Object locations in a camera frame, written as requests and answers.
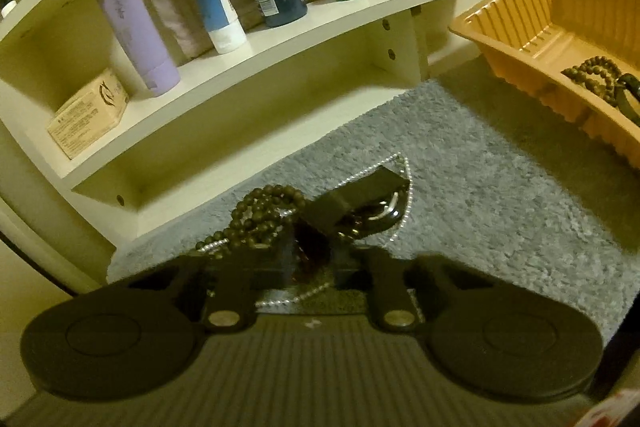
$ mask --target purple tube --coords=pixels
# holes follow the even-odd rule
[[[97,0],[122,49],[154,96],[166,93],[180,81],[142,0]]]

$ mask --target small box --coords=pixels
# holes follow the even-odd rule
[[[129,96],[111,70],[104,70],[57,111],[47,131],[69,159],[120,123]]]

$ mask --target plastic tray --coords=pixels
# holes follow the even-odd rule
[[[450,29],[476,42],[497,76],[640,168],[640,127],[561,73],[604,55],[640,78],[640,0],[484,0]]]

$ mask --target ball chain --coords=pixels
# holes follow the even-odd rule
[[[353,182],[367,174],[370,174],[380,166],[392,162],[399,162],[401,166],[400,173],[404,174],[407,179],[409,179],[409,188],[404,215],[392,236],[385,243],[385,246],[391,245],[398,238],[399,232],[404,229],[414,201],[414,179],[409,165],[409,160],[406,156],[402,155],[402,153],[396,152],[391,156],[380,160],[374,165],[361,170],[357,174],[349,176],[334,187],[342,187],[347,183]],[[268,248],[268,246],[273,242],[273,239],[277,237],[278,232],[282,229],[280,225],[292,223],[292,214],[304,208],[305,205],[306,200],[302,191],[297,190],[290,185],[286,185],[284,187],[282,185],[265,185],[263,188],[254,188],[254,190],[236,204],[235,209],[231,212],[231,222],[229,223],[229,226],[224,230],[215,232],[204,241],[198,241],[196,243],[196,250],[198,253],[213,253],[217,259],[221,259],[223,255],[230,253],[232,248],[237,248],[239,245],[242,245],[242,243],[252,248]],[[265,221],[273,222],[275,224],[275,228],[269,224],[268,231],[260,231],[256,225],[256,219],[254,219],[254,217],[256,217],[254,216],[254,206],[255,212],[262,213],[261,216],[258,214],[258,219],[265,219],[265,210],[268,212],[270,210],[276,211],[278,216],[269,212],[266,214]],[[234,223],[234,220],[239,221],[241,227],[238,227],[238,223]],[[332,285],[333,283],[331,281],[325,281],[306,293],[297,295],[290,299],[257,301],[255,306],[260,309],[297,304],[309,297],[317,295],[327,288],[331,288]]]

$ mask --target carpet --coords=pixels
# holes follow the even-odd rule
[[[411,162],[415,203],[394,255],[441,252],[574,306],[606,342],[613,336],[640,290],[638,172],[496,79],[482,58],[334,130],[144,243],[118,250],[108,280],[193,248],[228,223],[251,188],[291,184],[313,197],[396,151]],[[313,300],[341,311],[336,294]],[[349,299],[345,309],[364,305],[362,296]]]

